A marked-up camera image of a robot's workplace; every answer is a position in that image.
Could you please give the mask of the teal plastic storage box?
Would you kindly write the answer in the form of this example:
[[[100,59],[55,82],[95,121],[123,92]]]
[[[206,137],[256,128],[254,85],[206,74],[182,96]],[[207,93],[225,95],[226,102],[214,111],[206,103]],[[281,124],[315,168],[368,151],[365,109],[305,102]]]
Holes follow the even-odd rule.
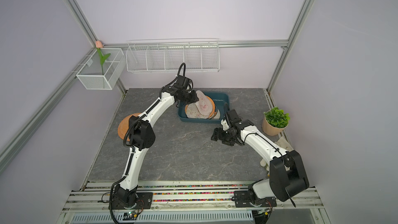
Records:
[[[223,92],[197,91],[196,103],[179,103],[178,117],[183,122],[221,123],[225,114],[224,105],[229,105],[229,96]]]

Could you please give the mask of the white pink floral coaster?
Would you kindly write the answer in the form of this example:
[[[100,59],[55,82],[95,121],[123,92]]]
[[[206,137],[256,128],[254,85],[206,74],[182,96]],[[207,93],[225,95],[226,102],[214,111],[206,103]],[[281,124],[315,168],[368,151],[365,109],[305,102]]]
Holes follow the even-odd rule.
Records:
[[[212,111],[209,115],[202,115],[194,103],[186,105],[184,112],[189,119],[212,119],[217,115],[217,111]]]

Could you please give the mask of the pink striped bunny coaster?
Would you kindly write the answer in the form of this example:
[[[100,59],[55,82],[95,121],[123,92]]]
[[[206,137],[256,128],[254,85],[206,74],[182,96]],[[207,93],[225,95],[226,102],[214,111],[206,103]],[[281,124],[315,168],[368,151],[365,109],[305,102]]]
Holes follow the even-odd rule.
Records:
[[[196,91],[198,101],[195,102],[199,112],[202,115],[209,115],[213,111],[211,100],[200,90]]]

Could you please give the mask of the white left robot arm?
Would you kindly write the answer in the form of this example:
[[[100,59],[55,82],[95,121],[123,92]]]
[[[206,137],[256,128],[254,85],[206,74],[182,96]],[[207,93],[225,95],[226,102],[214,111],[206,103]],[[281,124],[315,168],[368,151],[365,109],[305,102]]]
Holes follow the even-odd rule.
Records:
[[[171,83],[162,87],[159,97],[143,113],[129,119],[129,127],[123,138],[123,146],[130,149],[129,157],[122,178],[111,186],[110,207],[135,207],[138,202],[138,176],[145,155],[155,141],[153,126],[176,101],[195,103],[198,100],[192,80],[177,75]]]

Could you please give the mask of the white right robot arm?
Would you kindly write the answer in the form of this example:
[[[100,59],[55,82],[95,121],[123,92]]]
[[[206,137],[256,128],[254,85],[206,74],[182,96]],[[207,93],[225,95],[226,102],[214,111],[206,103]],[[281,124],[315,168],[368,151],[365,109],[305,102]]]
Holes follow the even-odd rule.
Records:
[[[266,162],[269,178],[258,180],[248,186],[243,197],[237,201],[259,206],[269,198],[285,202],[309,188],[309,181],[301,155],[288,151],[272,142],[249,120],[242,120],[235,110],[225,112],[222,127],[215,128],[213,141],[221,141],[228,146],[249,145]]]

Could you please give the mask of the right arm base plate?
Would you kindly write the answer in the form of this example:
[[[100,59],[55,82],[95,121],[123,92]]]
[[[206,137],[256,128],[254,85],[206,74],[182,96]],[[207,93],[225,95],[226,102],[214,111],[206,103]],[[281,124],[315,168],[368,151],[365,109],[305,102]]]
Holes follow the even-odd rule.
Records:
[[[231,200],[236,207],[276,207],[277,202],[274,197],[258,198],[253,191],[238,190],[234,191]]]

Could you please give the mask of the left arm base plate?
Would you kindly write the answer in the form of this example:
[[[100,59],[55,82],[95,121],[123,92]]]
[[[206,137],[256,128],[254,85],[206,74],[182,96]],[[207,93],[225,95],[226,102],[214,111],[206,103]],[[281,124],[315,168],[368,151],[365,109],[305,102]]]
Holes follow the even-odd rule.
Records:
[[[112,210],[150,209],[152,199],[152,192],[116,193],[112,196],[109,208]]]

